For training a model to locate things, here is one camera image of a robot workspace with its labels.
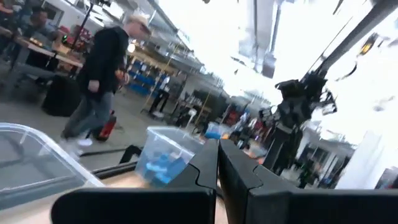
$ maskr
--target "table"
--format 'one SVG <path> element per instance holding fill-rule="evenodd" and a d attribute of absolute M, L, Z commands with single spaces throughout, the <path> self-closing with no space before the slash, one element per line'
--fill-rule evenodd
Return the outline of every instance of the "table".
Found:
<path fill-rule="evenodd" d="M 6 35 L 6 36 L 10 35 L 9 37 L 11 37 L 12 32 L 3 27 L 0 27 L 0 35 Z M 67 57 L 58 55 L 55 52 L 51 52 L 49 50 L 38 47 L 30 43 L 29 41 L 23 39 L 22 37 L 14 39 L 14 42 L 20 45 L 22 48 L 16 58 L 16 61 L 14 62 L 14 66 L 12 66 L 11 69 L 9 70 L 8 76 L 5 81 L 4 95 L 6 98 L 11 97 L 15 85 L 17 84 L 18 80 L 20 80 L 23 77 L 23 74 L 25 72 L 33 73 L 33 75 L 38 78 L 51 78 L 55 75 L 54 72 L 26 65 L 26 60 L 30 54 L 30 51 L 38 52 L 50 58 L 55 58 L 57 60 L 69 63 L 78 68 L 83 67 L 83 64 L 80 62 L 76 62 L 75 60 L 71 60 Z"/>
<path fill-rule="evenodd" d="M 147 187 L 145 182 L 134 172 L 121 174 L 103 181 L 108 187 Z M 54 201 L 62 194 L 50 196 L 31 203 L 0 211 L 2 224 L 39 223 L 51 224 L 50 211 Z M 228 224 L 224 203 L 216 201 L 215 224 Z"/>
<path fill-rule="evenodd" d="M 188 103 L 188 102 L 186 102 L 184 100 L 178 100 L 177 103 L 174 106 L 174 109 L 173 109 L 172 113 L 171 113 L 171 117 L 175 116 L 175 112 L 180 107 L 186 107 L 186 108 L 191 108 L 191 109 L 194 109 L 194 107 L 202 109 L 202 107 L 203 107 L 203 111 L 205 111 L 207 113 L 211 113 L 211 108 L 208 108 L 207 106 L 194 105 L 194 104 Z M 197 111 L 197 116 L 204 116 L 204 115 L 203 115 L 203 113 L 199 114 L 199 111 Z"/>

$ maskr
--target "red object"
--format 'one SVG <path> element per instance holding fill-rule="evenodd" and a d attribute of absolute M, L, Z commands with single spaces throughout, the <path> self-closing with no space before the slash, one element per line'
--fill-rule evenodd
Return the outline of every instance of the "red object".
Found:
<path fill-rule="evenodd" d="M 69 32 L 70 32 L 69 29 L 66 28 L 65 26 L 61 26 L 60 31 L 64 32 L 66 35 L 69 34 Z"/>
<path fill-rule="evenodd" d="M 111 117 L 109 121 L 104 125 L 104 127 L 101 129 L 98 135 L 95 134 L 95 138 L 99 141 L 108 140 L 115 125 L 116 125 L 116 117 L 114 115 L 114 111 L 111 111 Z"/>
<path fill-rule="evenodd" d="M 262 128 L 262 122 L 261 121 L 256 121 L 256 123 L 254 124 L 254 129 L 259 130 Z"/>
<path fill-rule="evenodd" d="M 74 37 L 72 37 L 72 36 L 68 36 L 68 37 L 67 37 L 67 42 L 68 42 L 68 44 L 72 44 L 73 41 L 75 41 L 75 38 L 74 38 Z"/>
<path fill-rule="evenodd" d="M 226 124 L 234 125 L 234 124 L 236 124 L 237 120 L 238 120 L 237 112 L 236 111 L 230 111 L 229 114 L 228 114 L 228 118 L 226 120 Z"/>

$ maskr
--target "concrete floor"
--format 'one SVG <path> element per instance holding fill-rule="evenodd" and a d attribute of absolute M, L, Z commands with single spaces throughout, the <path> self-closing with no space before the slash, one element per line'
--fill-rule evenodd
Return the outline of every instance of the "concrete floor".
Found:
<path fill-rule="evenodd" d="M 43 131 L 55 141 L 59 140 L 60 133 L 68 118 L 53 117 L 45 114 L 40 106 L 44 94 L 38 94 L 35 90 L 27 88 L 20 95 L 16 95 L 11 101 L 0 101 L 0 122 L 17 123 Z M 140 111 L 145 103 L 145 98 L 124 90 L 116 94 L 114 109 L 118 118 L 117 125 L 110 138 L 104 142 L 96 142 L 90 147 L 82 148 L 84 152 L 122 149 L 134 144 L 143 146 L 146 140 L 146 128 L 148 126 L 165 125 L 154 121 Z M 174 104 L 169 103 L 165 111 L 171 111 Z M 100 169 L 118 164 L 122 152 L 81 158 L 81 163 L 89 170 Z"/>

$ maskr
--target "ceiling light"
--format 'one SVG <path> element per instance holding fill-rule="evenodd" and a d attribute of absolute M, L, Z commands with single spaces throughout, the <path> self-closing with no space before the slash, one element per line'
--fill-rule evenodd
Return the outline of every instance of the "ceiling light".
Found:
<path fill-rule="evenodd" d="M 129 46 L 127 47 L 127 51 L 129 53 L 133 53 L 136 50 L 136 46 L 134 44 L 129 44 Z"/>

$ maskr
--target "clear plastic bin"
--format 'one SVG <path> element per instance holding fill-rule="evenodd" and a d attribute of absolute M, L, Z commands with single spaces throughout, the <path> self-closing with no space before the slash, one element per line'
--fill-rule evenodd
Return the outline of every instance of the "clear plastic bin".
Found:
<path fill-rule="evenodd" d="M 136 173 L 151 185 L 167 185 L 203 148 L 203 143 L 175 127 L 148 127 L 147 140 Z"/>
<path fill-rule="evenodd" d="M 0 123 L 0 220 L 3 210 L 83 186 L 103 184 L 43 132 Z"/>
<path fill-rule="evenodd" d="M 222 136 L 224 134 L 231 134 L 231 128 L 225 124 L 209 122 L 209 125 L 206 130 L 206 134 L 208 133 L 218 133 L 220 136 Z"/>

